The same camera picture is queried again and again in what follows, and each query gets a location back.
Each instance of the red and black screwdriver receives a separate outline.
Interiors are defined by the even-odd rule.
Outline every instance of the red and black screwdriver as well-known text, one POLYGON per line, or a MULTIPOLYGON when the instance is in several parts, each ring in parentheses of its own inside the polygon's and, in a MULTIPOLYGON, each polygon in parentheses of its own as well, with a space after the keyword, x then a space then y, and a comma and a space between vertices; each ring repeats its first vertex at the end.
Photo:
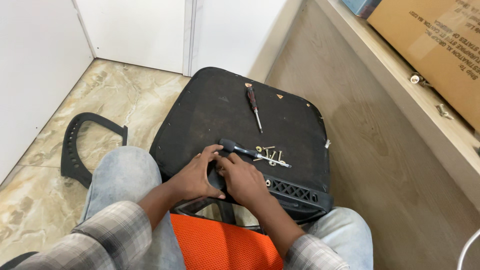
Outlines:
POLYGON ((258 118, 258 107, 257 101, 255 100, 255 91, 251 84, 245 84, 245 86, 247 87, 247 95, 250 101, 250 105, 252 106, 252 110, 255 113, 255 116, 257 117, 258 128, 260 129, 260 133, 263 133, 262 125, 260 124, 260 118, 258 118))

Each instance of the white wall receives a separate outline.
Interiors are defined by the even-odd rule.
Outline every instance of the white wall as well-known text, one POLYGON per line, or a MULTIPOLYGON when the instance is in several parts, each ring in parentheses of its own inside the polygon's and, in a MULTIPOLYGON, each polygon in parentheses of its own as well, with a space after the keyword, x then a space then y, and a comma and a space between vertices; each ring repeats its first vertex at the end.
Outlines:
POLYGON ((76 0, 96 56, 182 73, 185 0, 76 0))
POLYGON ((0 183, 92 60, 70 0, 0 1, 0 183))
POLYGON ((191 74, 214 66, 264 82, 301 3, 197 0, 191 74))

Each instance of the blue box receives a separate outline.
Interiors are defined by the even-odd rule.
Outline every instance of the blue box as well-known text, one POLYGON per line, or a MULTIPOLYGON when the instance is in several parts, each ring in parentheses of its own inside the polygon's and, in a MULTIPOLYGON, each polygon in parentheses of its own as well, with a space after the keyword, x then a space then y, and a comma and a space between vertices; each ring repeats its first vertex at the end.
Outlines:
POLYGON ((367 19, 382 0, 342 0, 357 16, 367 19))

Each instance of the hand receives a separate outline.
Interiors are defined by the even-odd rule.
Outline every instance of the hand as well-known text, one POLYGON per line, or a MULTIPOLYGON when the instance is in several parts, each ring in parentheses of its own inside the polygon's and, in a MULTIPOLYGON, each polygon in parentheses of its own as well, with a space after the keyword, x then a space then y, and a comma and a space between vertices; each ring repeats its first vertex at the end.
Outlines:
POLYGON ((240 204, 248 208, 255 207, 266 198, 270 198, 264 176, 255 166, 244 162, 237 154, 227 158, 216 155, 218 174, 225 178, 227 191, 240 204))
POLYGON ((207 179, 207 165, 219 156, 217 151, 221 149, 221 145, 205 147, 201 154, 196 155, 187 166, 165 183, 178 195, 178 201, 202 196, 225 199, 225 194, 210 185, 207 179))

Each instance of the jeans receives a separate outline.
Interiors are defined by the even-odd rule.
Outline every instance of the jeans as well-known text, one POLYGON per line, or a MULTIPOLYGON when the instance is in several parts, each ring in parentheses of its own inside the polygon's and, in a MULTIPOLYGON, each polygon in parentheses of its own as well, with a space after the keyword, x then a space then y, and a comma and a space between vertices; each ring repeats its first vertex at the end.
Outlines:
MULTIPOLYGON (((137 147, 119 147, 106 154, 94 171, 80 222, 115 202, 138 202, 161 183, 158 166, 148 152, 137 147)), ((336 251, 350 264, 350 269, 373 269, 372 235, 355 211, 335 207, 311 224, 308 232, 336 251)), ((153 231, 152 244, 139 269, 185 269, 169 212, 153 231)))

